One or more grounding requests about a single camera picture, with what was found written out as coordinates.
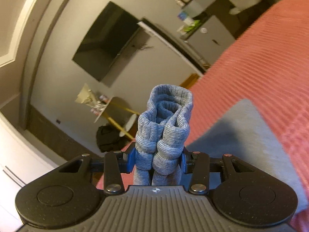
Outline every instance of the black bag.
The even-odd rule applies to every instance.
[[[110,124],[100,126],[96,133],[96,142],[102,153],[121,150],[127,143],[125,137],[119,137],[119,130]]]

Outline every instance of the bottle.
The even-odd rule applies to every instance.
[[[178,18],[183,21],[186,25],[192,26],[194,25],[194,20],[190,18],[186,12],[182,11],[179,15]]]
[[[183,7],[186,5],[186,2],[184,0],[175,0],[175,1],[180,7]]]

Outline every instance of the pink bedspread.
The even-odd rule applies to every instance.
[[[309,0],[281,0],[191,89],[190,144],[240,99],[250,99],[282,143],[309,197]],[[132,174],[124,175],[132,184]],[[291,222],[309,231],[309,210]]]

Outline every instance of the round circular pad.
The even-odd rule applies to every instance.
[[[212,200],[226,218],[250,227],[269,227],[288,221],[297,207],[292,188],[262,173],[230,177],[214,190]]]
[[[247,186],[239,192],[240,198],[256,206],[268,205],[276,198],[275,192],[264,186]]]
[[[68,203],[73,198],[73,191],[65,186],[50,186],[43,188],[37,198],[46,206],[56,207]]]

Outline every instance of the television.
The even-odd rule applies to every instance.
[[[139,30],[138,20],[109,2],[82,40],[73,61],[101,81]]]

